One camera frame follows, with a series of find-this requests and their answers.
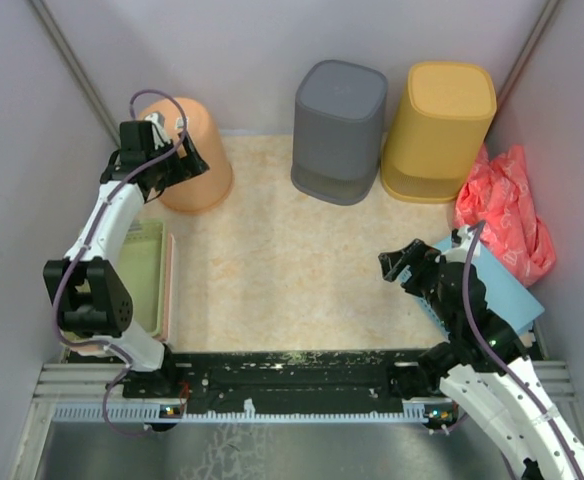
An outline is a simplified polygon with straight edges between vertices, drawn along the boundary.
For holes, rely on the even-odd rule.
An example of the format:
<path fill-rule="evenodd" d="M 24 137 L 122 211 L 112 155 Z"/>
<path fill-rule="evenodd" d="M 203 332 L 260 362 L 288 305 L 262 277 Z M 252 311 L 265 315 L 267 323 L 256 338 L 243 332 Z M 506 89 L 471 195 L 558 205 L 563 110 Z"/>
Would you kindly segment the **orange capybara bucket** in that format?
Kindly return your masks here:
<path fill-rule="evenodd" d="M 216 121 L 202 103 L 185 97 L 161 99 L 137 113 L 136 118 L 153 122 L 159 133 L 172 142 L 187 133 L 178 155 L 191 177 L 158 189 L 164 206 L 195 215 L 213 209 L 227 198 L 233 186 L 233 170 Z"/>

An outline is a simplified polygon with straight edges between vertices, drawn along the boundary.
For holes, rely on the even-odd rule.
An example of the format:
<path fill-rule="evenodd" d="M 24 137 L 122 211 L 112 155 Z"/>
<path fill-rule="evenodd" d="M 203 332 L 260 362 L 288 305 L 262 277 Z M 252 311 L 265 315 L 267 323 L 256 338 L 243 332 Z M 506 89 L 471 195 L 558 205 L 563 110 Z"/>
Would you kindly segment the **green plastic basket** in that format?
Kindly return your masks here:
<path fill-rule="evenodd" d="M 117 338 L 137 322 L 161 340 L 169 252 L 165 224 L 142 220 L 128 230 L 115 261 L 104 254 L 84 255 L 75 266 L 69 259 L 48 261 L 43 276 L 50 300 L 58 303 L 59 329 L 84 341 Z"/>

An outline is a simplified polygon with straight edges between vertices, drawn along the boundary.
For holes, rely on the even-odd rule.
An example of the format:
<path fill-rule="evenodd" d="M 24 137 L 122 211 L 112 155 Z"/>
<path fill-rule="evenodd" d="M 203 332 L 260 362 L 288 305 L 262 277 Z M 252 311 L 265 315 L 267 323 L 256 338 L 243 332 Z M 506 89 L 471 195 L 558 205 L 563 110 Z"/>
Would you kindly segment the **blue plastic basket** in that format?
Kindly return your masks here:
<path fill-rule="evenodd" d="M 519 336 L 531 331 L 545 309 L 541 303 L 484 246 L 473 258 L 478 278 L 486 286 L 488 307 L 507 321 Z"/>

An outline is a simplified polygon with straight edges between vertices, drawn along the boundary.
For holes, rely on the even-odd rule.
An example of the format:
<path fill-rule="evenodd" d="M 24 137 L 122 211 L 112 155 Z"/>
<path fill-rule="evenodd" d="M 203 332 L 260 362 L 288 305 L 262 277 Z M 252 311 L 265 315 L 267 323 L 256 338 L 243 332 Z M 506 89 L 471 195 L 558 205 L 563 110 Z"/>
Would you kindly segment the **yellow mesh bin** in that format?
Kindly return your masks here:
<path fill-rule="evenodd" d="M 381 184 L 414 203 L 454 200 L 497 110 L 490 74 L 452 61 L 413 65 L 381 156 Z"/>

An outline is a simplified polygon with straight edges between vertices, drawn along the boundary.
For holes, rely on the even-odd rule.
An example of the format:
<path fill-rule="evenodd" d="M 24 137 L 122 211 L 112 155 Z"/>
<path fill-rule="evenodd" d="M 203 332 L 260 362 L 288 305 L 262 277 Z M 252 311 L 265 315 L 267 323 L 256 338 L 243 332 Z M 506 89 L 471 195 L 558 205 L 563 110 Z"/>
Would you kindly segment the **grey mesh bin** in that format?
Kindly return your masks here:
<path fill-rule="evenodd" d="M 350 206 L 362 201 L 379 169 L 388 81 L 381 72 L 324 60 L 295 96 L 290 177 L 301 192 Z"/>

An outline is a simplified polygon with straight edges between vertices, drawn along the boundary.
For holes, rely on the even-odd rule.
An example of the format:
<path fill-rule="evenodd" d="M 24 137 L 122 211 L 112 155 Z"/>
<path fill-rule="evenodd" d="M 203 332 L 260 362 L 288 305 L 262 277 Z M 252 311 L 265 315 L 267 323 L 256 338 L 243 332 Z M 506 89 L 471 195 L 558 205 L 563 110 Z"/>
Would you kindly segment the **pink plastic basket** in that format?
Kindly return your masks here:
<path fill-rule="evenodd" d="M 96 316 L 98 335 L 117 336 L 136 322 L 155 340 L 168 343 L 171 316 L 176 311 L 176 243 L 166 226 L 143 222 L 125 236 L 118 257 L 96 259 L 86 270 L 80 294 L 95 302 L 79 318 Z"/>

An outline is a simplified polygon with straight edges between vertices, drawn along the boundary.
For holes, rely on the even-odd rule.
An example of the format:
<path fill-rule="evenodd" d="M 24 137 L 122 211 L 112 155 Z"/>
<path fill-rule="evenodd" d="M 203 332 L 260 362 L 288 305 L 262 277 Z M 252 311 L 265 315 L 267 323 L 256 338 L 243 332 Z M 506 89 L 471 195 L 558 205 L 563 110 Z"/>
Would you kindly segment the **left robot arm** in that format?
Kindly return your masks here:
<path fill-rule="evenodd" d="M 98 199 L 72 247 L 49 260 L 43 278 L 53 324 L 64 346 L 88 355 L 113 355 L 124 370 L 113 384 L 125 395 L 166 397 L 180 384 L 170 348 L 134 318 L 133 300 L 114 263 L 129 227 L 152 191 L 208 171 L 187 131 L 171 140 L 151 120 L 120 125 L 121 146 L 101 175 Z"/>

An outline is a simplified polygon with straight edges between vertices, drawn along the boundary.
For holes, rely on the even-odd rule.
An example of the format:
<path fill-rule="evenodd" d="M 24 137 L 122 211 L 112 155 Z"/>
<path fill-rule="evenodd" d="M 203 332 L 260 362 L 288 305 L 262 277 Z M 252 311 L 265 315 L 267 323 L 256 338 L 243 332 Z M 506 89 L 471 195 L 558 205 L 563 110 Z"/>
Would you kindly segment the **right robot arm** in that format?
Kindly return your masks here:
<path fill-rule="evenodd" d="M 448 339 L 412 367 L 395 366 L 389 390 L 403 399 L 426 393 L 455 402 L 497 446 L 513 479 L 584 479 L 584 444 L 545 391 L 508 322 L 492 311 L 472 263 L 478 239 L 457 238 L 441 252 L 416 239 L 378 259 L 384 280 L 425 301 Z"/>

